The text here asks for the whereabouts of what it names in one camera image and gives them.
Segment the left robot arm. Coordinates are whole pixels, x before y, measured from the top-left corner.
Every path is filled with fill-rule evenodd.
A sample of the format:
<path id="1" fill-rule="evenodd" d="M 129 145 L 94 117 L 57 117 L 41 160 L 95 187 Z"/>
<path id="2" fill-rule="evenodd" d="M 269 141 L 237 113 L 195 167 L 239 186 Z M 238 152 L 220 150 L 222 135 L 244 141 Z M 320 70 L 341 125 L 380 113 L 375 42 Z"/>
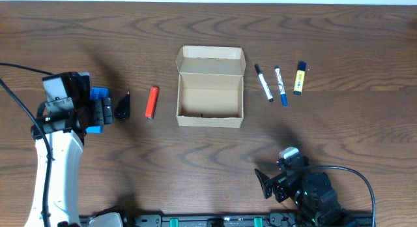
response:
<path id="1" fill-rule="evenodd" d="M 87 72 L 42 79 L 46 101 L 31 127 L 37 170 L 26 226 L 83 226 L 78 211 L 78 171 L 88 133 L 113 123 L 109 89 L 94 87 Z"/>

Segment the open cardboard box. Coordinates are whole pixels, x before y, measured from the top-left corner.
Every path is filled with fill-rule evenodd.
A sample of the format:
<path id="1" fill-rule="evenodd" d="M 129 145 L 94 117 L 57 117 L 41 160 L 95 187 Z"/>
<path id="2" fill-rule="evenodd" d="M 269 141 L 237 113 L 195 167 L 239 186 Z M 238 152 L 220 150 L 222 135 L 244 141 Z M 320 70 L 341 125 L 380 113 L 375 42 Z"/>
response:
<path id="1" fill-rule="evenodd" d="M 239 128 L 244 119 L 242 48 L 183 46 L 179 73 L 177 122 L 182 127 Z"/>

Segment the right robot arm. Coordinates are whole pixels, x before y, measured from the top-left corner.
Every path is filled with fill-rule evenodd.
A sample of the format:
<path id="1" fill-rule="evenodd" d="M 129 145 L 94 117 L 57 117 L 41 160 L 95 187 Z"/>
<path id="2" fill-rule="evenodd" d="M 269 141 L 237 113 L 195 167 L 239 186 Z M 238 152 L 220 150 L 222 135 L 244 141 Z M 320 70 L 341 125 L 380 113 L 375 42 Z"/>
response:
<path id="1" fill-rule="evenodd" d="M 301 153 L 278 160 L 282 173 L 269 177 L 255 169 L 263 196 L 282 203 L 292 199 L 299 221 L 310 226 L 358 226 L 358 221 L 341 207 L 329 176 L 308 170 L 309 160 Z"/>

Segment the black whiteboard marker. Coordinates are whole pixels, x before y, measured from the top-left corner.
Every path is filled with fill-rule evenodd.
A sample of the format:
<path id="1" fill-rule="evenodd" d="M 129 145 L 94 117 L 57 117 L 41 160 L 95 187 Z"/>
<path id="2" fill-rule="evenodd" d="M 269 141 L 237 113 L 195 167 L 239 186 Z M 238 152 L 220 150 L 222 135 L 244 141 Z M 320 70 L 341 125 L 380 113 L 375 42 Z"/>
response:
<path id="1" fill-rule="evenodd" d="M 255 67 L 255 70 L 257 72 L 258 78 L 259 78 L 259 80 L 261 82 L 261 85 L 263 86 L 263 90 L 265 92 L 265 95 L 266 95 L 268 101 L 269 102 L 273 102 L 274 101 L 274 97 L 272 96 L 272 93 L 270 91 L 270 88 L 269 88 L 266 80 L 265 80 L 265 77 L 263 75 L 263 72 L 262 72 L 260 66 L 258 64 L 254 64 L 254 67 Z"/>

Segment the red stapler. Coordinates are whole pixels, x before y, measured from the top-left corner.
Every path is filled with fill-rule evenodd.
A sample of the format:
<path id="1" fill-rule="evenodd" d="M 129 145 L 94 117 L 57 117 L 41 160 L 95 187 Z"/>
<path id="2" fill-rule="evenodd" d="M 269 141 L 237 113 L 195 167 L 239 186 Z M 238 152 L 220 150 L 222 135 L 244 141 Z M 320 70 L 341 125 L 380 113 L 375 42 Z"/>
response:
<path id="1" fill-rule="evenodd" d="M 156 101 L 158 99 L 159 87 L 151 87 L 149 98 L 147 101 L 147 107 L 145 110 L 145 117 L 148 119 L 154 118 L 154 112 L 156 108 Z"/>

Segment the yellow highlighter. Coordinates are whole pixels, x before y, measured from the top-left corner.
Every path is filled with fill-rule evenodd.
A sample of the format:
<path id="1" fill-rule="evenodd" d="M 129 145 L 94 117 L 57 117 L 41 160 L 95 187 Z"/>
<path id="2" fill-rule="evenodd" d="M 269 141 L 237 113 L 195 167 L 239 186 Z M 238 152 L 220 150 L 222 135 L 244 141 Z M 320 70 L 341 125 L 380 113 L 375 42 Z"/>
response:
<path id="1" fill-rule="evenodd" d="M 301 95 L 303 86 L 304 86 L 304 78 L 306 73 L 306 62 L 299 61 L 297 66 L 295 84 L 294 84 L 294 91 L 295 95 Z"/>

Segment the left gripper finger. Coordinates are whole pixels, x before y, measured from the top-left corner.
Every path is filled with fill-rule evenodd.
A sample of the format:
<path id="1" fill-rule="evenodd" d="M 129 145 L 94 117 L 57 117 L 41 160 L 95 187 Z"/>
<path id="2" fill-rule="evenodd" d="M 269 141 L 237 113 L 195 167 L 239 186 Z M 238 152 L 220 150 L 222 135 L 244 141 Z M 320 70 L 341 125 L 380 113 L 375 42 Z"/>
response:
<path id="1" fill-rule="evenodd" d="M 112 124 L 113 122 L 113 112 L 111 107 L 111 99 L 109 97 L 102 99 L 102 111 L 103 111 L 103 118 L 104 124 Z"/>
<path id="2" fill-rule="evenodd" d="M 101 100 L 93 101 L 92 126 L 102 126 L 104 124 L 104 110 Z"/>

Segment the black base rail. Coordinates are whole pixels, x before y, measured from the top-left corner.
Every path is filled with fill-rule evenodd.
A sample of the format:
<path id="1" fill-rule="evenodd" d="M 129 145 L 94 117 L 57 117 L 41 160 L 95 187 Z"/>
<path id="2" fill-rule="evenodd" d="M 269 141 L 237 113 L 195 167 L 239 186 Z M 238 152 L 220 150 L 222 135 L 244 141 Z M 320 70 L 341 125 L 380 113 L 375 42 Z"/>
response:
<path id="1" fill-rule="evenodd" d="M 272 212 L 269 214 L 236 215 L 139 215 L 119 218 L 114 213 L 97 217 L 80 217 L 81 226 L 136 226 L 136 227 L 262 227 L 262 226 L 316 226 L 310 219 L 304 221 L 296 213 Z"/>

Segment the blue whiteboard marker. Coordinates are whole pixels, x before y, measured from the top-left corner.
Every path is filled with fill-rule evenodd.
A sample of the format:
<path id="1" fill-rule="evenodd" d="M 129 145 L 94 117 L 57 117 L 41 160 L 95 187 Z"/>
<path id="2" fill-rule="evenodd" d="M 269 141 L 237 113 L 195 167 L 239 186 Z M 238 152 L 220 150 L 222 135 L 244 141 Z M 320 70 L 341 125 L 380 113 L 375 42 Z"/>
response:
<path id="1" fill-rule="evenodd" d="M 278 82 L 278 89 L 280 91 L 281 102 L 282 102 L 283 106 L 287 106 L 288 105 L 287 95 L 286 95 L 286 92 L 285 92 L 283 79 L 282 79 L 282 76 L 281 76 L 281 70 L 280 70 L 279 67 L 275 67 L 274 72 L 276 74 L 276 79 L 277 79 L 277 82 Z"/>

